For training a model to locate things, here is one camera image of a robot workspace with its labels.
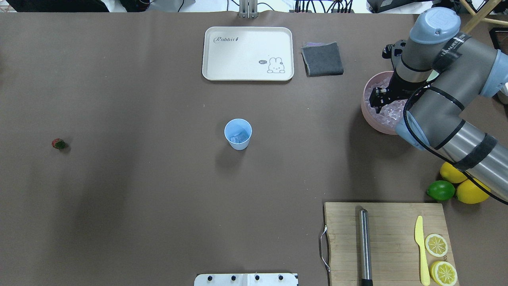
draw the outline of knife handle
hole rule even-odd
[[[361,286],[372,286],[372,279],[362,279]]]
[[[424,247],[420,247],[420,282],[424,286],[430,285],[429,266],[427,264],[427,256]]]

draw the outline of green lime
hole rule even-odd
[[[455,187],[447,181],[435,181],[427,189],[427,195],[437,201],[446,201],[455,194]]]

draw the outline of plastic cup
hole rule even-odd
[[[235,150],[243,150],[249,145],[252,127],[245,119],[229,121],[224,128],[224,136]]]

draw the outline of wooden cutting board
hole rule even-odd
[[[420,286],[420,256],[415,223],[423,216],[424,236],[436,233],[448,242],[448,253],[437,258],[427,253],[430,266],[448,261],[455,266],[441,204],[325,203],[331,286],[358,286],[361,279],[358,211],[369,217],[372,279],[375,286]]]

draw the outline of lemon slice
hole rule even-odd
[[[438,234],[430,234],[425,239],[425,248],[435,257],[443,257],[448,252],[448,243]]]
[[[457,283],[457,271],[446,261],[434,262],[430,270],[430,276],[440,286],[453,286]]]

